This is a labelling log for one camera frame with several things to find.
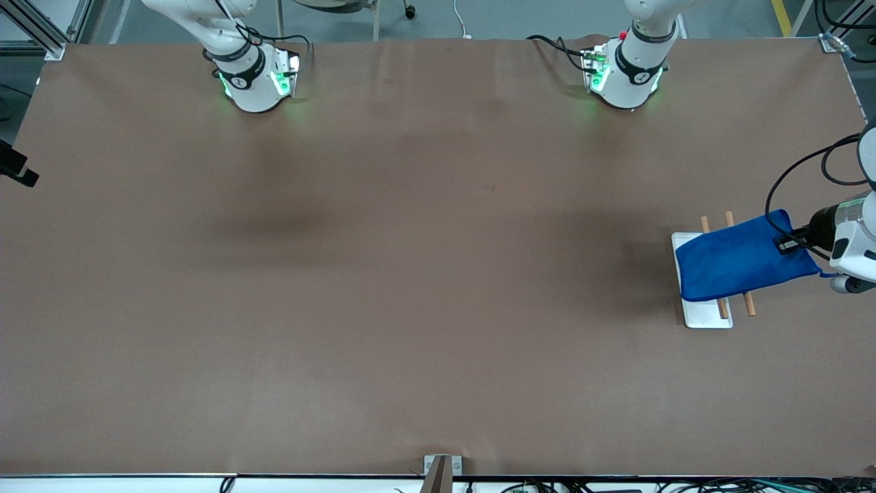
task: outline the wooden stick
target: wooden stick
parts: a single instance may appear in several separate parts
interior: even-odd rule
[[[731,227],[736,225],[736,222],[733,221],[733,212],[727,211],[724,213],[724,218],[727,219],[727,227]],[[749,317],[754,317],[758,314],[756,310],[754,310],[754,298],[751,293],[742,293],[742,297],[745,299],[745,311],[748,313]]]
[[[709,228],[709,218],[706,216],[700,216],[700,226],[703,228],[703,234],[711,231],[711,229]],[[717,310],[721,314],[721,318],[730,318],[730,314],[727,313],[727,305],[724,303],[723,298],[718,298]]]

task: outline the white tray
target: white tray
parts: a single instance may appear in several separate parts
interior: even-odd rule
[[[679,290],[682,285],[682,272],[678,268],[678,257],[675,251],[678,247],[700,236],[701,232],[672,233],[672,252],[675,259],[675,274],[678,276]],[[682,298],[684,324],[691,329],[730,329],[733,327],[733,314],[730,312],[730,300],[724,298],[728,318],[721,318],[717,308],[717,300],[691,302]]]

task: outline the green led light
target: green led light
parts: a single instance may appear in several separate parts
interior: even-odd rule
[[[283,74],[276,74],[274,72],[271,72],[271,76],[272,76],[271,79],[274,82],[274,86],[277,87],[277,92],[281,96],[285,96],[285,95],[289,94],[289,91],[290,91],[289,82],[288,82],[289,78]]]

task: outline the gray floor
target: gray floor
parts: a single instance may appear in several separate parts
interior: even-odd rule
[[[803,0],[786,0],[793,18]],[[413,0],[417,17],[406,19],[401,0],[383,0],[383,39],[454,38],[462,33],[453,12],[453,0]],[[457,0],[468,33],[474,39],[522,39],[530,34],[577,38],[600,32],[616,35],[629,25],[622,0]],[[831,9],[842,12],[848,0],[830,0]],[[316,43],[371,41],[373,16],[368,11],[328,14],[284,0],[286,33],[306,34]],[[691,38],[753,38],[781,36],[770,0],[714,0],[702,2],[685,15]],[[817,33],[809,16],[802,35]],[[274,0],[262,0],[248,25],[265,34],[277,32]],[[140,0],[103,0],[89,22],[87,42],[92,43],[192,43],[182,28]],[[857,32],[850,42],[858,54],[876,57],[869,46],[869,32]],[[0,82],[32,91],[42,67],[37,57],[0,57]],[[853,66],[850,71],[867,109],[876,111],[874,66]],[[12,113],[0,122],[0,138],[12,141],[24,115],[27,98],[0,88],[0,96]]]
[[[383,0],[381,37],[385,39],[454,38],[461,35],[453,12],[453,0],[413,0],[417,17],[404,16],[401,0]],[[458,0],[457,7],[474,39],[523,39],[530,34],[577,38],[594,32],[615,35],[629,25],[620,0]],[[109,4],[95,42],[119,43],[192,42],[177,25],[131,0],[121,30],[116,32],[118,13],[124,2]],[[712,2],[697,5],[687,14],[689,35],[698,38],[747,38],[780,36],[768,0]],[[275,3],[262,0],[248,25],[276,33]],[[284,2],[287,33],[306,34],[317,43],[371,41],[373,16],[368,11],[327,14],[293,2]]]

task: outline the white cable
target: white cable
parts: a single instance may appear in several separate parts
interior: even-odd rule
[[[453,12],[456,14],[456,18],[459,19],[459,25],[463,28],[463,38],[471,39],[471,36],[465,32],[465,22],[463,22],[463,16],[459,15],[459,10],[456,8],[456,0],[453,0]]]

